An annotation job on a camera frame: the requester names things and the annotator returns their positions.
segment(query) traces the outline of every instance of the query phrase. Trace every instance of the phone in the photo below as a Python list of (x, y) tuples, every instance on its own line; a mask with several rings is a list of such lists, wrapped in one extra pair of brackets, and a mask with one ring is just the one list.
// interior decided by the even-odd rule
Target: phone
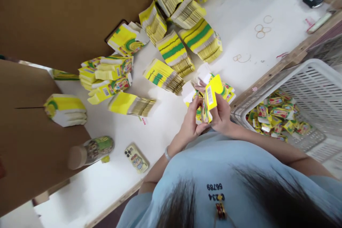
[(140, 153), (135, 144), (131, 144), (125, 149), (125, 155), (136, 169), (137, 173), (144, 173), (149, 168), (149, 163)]

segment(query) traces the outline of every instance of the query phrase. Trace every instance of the long dark hair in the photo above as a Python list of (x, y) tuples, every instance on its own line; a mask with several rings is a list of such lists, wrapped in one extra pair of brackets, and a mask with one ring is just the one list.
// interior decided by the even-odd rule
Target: long dark hair
[[(277, 176), (270, 176), (248, 167), (234, 169), (250, 196), (265, 210), (275, 227), (342, 227), (341, 216), (327, 214), (321, 208), (328, 208), (330, 203), (322, 199), (318, 206), (292, 175), (290, 180), (286, 180), (276, 170)], [(179, 180), (166, 197), (157, 228), (194, 227), (195, 191), (193, 181)]]

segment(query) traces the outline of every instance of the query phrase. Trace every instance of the barcode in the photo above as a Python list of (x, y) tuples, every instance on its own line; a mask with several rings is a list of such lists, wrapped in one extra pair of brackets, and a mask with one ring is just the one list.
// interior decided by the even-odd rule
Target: barcode
[(94, 71), (91, 71), (90, 69), (84, 69), (84, 71), (94, 74)]
[(213, 104), (214, 100), (213, 100), (213, 95), (211, 94), (211, 87), (208, 87), (207, 89), (207, 94), (208, 94), (208, 101), (209, 101), (209, 105)]
[(102, 90), (106, 96), (109, 96), (109, 92), (108, 92), (107, 88), (103, 88)]

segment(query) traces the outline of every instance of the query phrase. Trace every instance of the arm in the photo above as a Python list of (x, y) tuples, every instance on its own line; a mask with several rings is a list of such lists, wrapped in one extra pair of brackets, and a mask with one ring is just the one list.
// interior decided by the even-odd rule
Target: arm
[(335, 178), (322, 164), (290, 144), (283, 143), (276, 138), (258, 134), (232, 123), (233, 132), (229, 136), (255, 144), (275, 156), (285, 165), (305, 174), (306, 176), (319, 175)]
[[(188, 143), (196, 139), (208, 127), (207, 123), (196, 124), (196, 111), (201, 103), (202, 99), (198, 95), (190, 103), (180, 131), (168, 146), (167, 153), (171, 158), (181, 152)], [(163, 154), (145, 176), (138, 194), (153, 192), (157, 183), (162, 178), (168, 163), (169, 161)]]
[[(197, 90), (205, 90), (205, 85), (196, 86)], [(210, 111), (213, 116), (211, 126), (214, 130), (236, 140), (247, 141), (271, 153), (283, 164), (305, 174), (335, 178), (322, 164), (290, 144), (283, 143), (276, 138), (258, 134), (248, 130), (230, 120), (230, 106), (216, 94), (217, 107)]]

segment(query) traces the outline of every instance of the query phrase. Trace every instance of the light blue shirt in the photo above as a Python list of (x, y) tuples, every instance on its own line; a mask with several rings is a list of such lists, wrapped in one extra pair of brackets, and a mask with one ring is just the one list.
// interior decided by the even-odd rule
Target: light blue shirt
[[(193, 179), (196, 184), (195, 227), (214, 226), (217, 201), (213, 197), (216, 198), (217, 194), (224, 195), (224, 207), (236, 227), (272, 227), (261, 213), (262, 210), (253, 204), (254, 199), (248, 194), (233, 166), (256, 168), (272, 176), (277, 176), (277, 171), (287, 181), (293, 181), (292, 175), (315, 202), (319, 204), (324, 199), (332, 204), (333, 207), (327, 212), (342, 209), (342, 183), (329, 177), (307, 177), (254, 144), (209, 132), (171, 159), (153, 193), (140, 194), (129, 201), (117, 228), (155, 227), (165, 197), (180, 178)], [(216, 227), (233, 225), (228, 219), (216, 222)]]

